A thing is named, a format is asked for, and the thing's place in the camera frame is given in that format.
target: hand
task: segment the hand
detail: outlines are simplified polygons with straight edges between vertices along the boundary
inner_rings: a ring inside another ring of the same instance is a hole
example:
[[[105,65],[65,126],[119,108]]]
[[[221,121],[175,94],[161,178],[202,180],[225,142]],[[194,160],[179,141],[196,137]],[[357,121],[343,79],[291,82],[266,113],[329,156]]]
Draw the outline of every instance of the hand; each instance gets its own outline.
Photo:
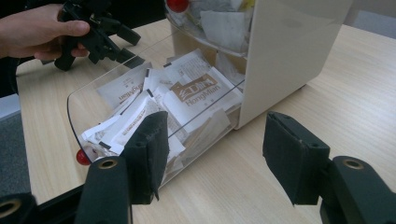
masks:
[[[0,58],[35,56],[39,60],[61,57],[62,44],[68,35],[82,36],[90,31],[85,21],[58,21],[62,5],[46,5],[0,19]],[[74,57],[88,51],[78,45]]]

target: red ball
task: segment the red ball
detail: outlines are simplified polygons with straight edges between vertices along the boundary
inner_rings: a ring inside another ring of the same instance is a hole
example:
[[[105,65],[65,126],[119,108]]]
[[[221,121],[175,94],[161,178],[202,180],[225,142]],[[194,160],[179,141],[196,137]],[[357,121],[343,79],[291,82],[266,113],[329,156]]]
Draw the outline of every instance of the red ball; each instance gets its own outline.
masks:
[[[84,151],[82,149],[80,149],[77,152],[76,160],[81,165],[89,165],[89,164],[91,164],[90,160],[87,158],[87,156],[85,155],[85,153],[84,153]]]
[[[189,0],[166,0],[166,5],[168,5],[172,11],[180,13],[187,9]]]

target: table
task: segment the table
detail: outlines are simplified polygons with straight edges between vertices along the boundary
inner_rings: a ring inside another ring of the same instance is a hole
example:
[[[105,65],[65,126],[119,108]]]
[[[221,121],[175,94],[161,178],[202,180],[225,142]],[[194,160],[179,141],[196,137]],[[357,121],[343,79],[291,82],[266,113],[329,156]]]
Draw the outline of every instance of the table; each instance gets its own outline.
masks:
[[[171,34],[166,21],[152,25],[162,30],[138,30],[142,45]],[[395,59],[396,40],[343,26],[320,75],[271,110],[297,119],[331,147],[331,158],[369,162],[396,191]],[[74,158],[78,144],[66,98],[108,67],[86,59],[76,65],[63,73],[31,61],[18,70],[29,175],[39,203],[83,184],[87,174]],[[320,223],[319,206],[293,207],[268,169],[265,118],[227,134],[163,186],[158,202],[134,205],[134,223]]]

